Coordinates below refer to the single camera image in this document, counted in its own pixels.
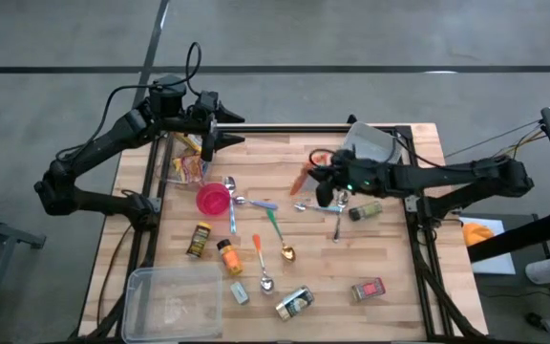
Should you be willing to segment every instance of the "wooden table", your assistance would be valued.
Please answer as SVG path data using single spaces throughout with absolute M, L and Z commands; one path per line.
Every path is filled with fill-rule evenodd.
M 417 154 L 444 163 L 436 126 L 410 124 Z M 205 219 L 196 209 L 195 193 L 173 186 L 167 188 L 160 224 L 156 266 L 220 264 L 216 243 L 231 240 L 244 265 L 240 277 L 224 273 L 222 322 L 224 340 L 418 340 L 425 339 L 419 297 L 413 273 L 401 200 L 381 200 L 384 212 L 364 222 L 342 220 L 341 242 L 331 241 L 336 217 L 315 211 L 297 212 L 288 196 L 308 153 L 318 147 L 336 148 L 345 134 L 248 134 L 246 141 L 219 152 L 212 163 L 209 180 L 221 182 L 234 176 L 238 194 L 252 200 L 278 203 L 277 218 L 286 242 L 295 247 L 298 259 L 290 264 L 280 256 L 281 244 L 273 226 L 260 208 L 236 208 L 238 235 L 229 232 L 228 214 Z M 149 147 L 122 154 L 116 175 L 115 194 L 128 188 L 140 191 Z M 448 187 L 428 190 L 446 193 Z M 349 207 L 374 199 L 354 196 Z M 214 228 L 200 262 L 189 262 L 185 251 L 195 225 L 207 221 Z M 444 222 L 436 242 L 445 288 L 472 324 L 487 333 L 475 278 L 462 232 L 455 222 Z M 114 248 L 128 221 L 108 218 L 96 256 L 91 286 L 82 314 L 80 334 L 95 328 L 96 304 Z M 275 279 L 276 292 L 260 293 L 262 275 L 251 236 L 260 233 L 266 268 Z M 126 272 L 131 236 L 125 238 L 105 292 L 104 313 L 118 299 Z M 350 286 L 380 276 L 387 289 L 383 296 L 361 304 L 352 302 Z M 250 303 L 240 306 L 229 286 L 242 281 Z M 275 305 L 289 292 L 307 285 L 315 303 L 301 315 L 283 322 Z M 434 321 L 438 323 L 435 297 L 431 297 Z

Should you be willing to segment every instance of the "metal spoon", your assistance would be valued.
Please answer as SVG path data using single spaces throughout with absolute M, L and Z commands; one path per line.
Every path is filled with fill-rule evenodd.
M 332 241 L 335 243 L 339 242 L 339 236 L 341 235 L 341 213 L 343 212 L 343 209 L 347 206 L 349 201 L 349 193 L 347 191 L 339 192 L 339 194 L 336 197 L 336 204 L 341 208 L 341 212 L 339 212 L 337 218 L 336 218 L 336 228 L 334 229 L 334 236 L 332 237 Z
M 237 189 L 237 185 L 235 185 L 235 180 L 228 176 L 224 178 L 224 186 L 226 186 L 226 189 L 228 189 L 228 193 L 230 194 L 230 234 L 237 234 L 237 223 L 235 222 L 235 207 L 233 202 L 233 193 Z
M 246 200 L 244 196 L 236 196 L 233 201 L 235 201 L 235 204 L 249 203 L 249 204 L 260 206 L 260 207 L 263 207 L 263 208 L 266 208 L 266 209 L 277 210 L 277 208 L 278 208 L 278 206 L 276 204 L 273 204 L 273 203 L 263 202 L 263 201 L 249 201 L 249 200 Z
M 294 262 L 296 260 L 296 252 L 294 252 L 294 248 L 287 246 L 284 242 L 282 231 L 279 229 L 279 226 L 277 226 L 277 220 L 275 220 L 275 214 L 273 214 L 273 210 L 267 209 L 266 215 L 268 215 L 268 219 L 275 227 L 275 230 L 277 230 L 277 235 L 279 235 L 279 239 L 282 241 L 282 255 L 284 256 L 284 259 L 286 259 L 288 262 Z
M 260 235 L 254 234 L 252 236 L 254 239 L 254 246 L 256 246 L 256 251 L 258 252 L 258 258 L 260 258 L 260 266 L 263 268 L 263 278 L 260 279 L 260 289 L 265 294 L 271 294 L 275 289 L 275 281 L 266 274 L 266 268 L 264 267 L 263 252 L 260 247 Z
M 338 206 L 318 206 L 318 205 L 304 204 L 304 203 L 301 203 L 301 202 L 294 204 L 294 207 L 296 208 L 296 210 L 299 210 L 299 211 L 305 211 L 309 208 L 309 209 L 314 209 L 314 210 L 331 212 L 331 213 L 335 213 L 335 214 L 338 214 L 343 210 Z

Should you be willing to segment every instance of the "orange object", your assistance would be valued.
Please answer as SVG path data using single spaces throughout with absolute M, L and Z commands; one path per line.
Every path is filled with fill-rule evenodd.
M 314 158 L 315 160 L 313 162 L 320 164 L 320 163 L 328 163 L 328 155 L 326 154 L 320 154 L 317 156 L 317 158 Z M 290 196 L 295 195 L 301 187 L 303 187 L 303 184 L 307 180 L 308 171 L 313 168 L 313 164 L 311 161 L 305 162 L 303 165 L 303 168 L 301 168 L 301 174 L 296 177 L 296 180 L 294 181 L 294 184 L 292 185 L 292 188 L 290 188 Z
M 238 275 L 243 271 L 241 259 L 239 259 L 237 251 L 233 248 L 228 239 L 224 239 L 218 243 L 218 251 L 228 269 L 228 273 L 231 275 Z
M 494 237 L 494 232 L 490 228 L 479 224 L 465 224 L 462 231 L 466 246 L 472 246 Z
M 254 246 L 256 246 L 256 250 L 260 252 L 260 235 L 254 234 L 252 235 L 252 239 L 254 240 Z

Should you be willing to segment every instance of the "tin can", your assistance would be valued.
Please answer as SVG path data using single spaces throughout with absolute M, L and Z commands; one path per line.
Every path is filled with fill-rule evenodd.
M 311 290 L 307 286 L 301 286 L 292 294 L 284 297 L 284 300 L 275 306 L 275 310 L 286 321 L 309 307 L 313 303 L 313 300 Z
M 383 281 L 379 277 L 368 283 L 360 283 L 351 287 L 351 294 L 356 302 L 383 295 L 384 293 L 386 293 L 386 286 L 383 285 Z
M 373 202 L 370 204 L 364 204 L 357 206 L 349 210 L 349 218 L 352 221 L 359 221 L 363 219 L 368 219 L 369 217 L 375 216 L 383 211 L 383 207 L 379 202 Z
M 211 232 L 209 224 L 199 223 L 195 228 L 194 234 L 192 234 L 190 247 L 186 250 L 186 254 L 192 258 L 201 258 L 202 251 L 205 249 L 205 244 L 207 244 L 209 232 Z

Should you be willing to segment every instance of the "orange bottle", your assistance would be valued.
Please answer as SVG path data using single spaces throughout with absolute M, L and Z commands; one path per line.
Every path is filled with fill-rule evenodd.
M 238 275 L 243 271 L 241 259 L 239 259 L 237 251 L 233 248 L 228 239 L 224 239 L 218 243 L 218 251 L 228 269 L 228 273 L 231 275 Z

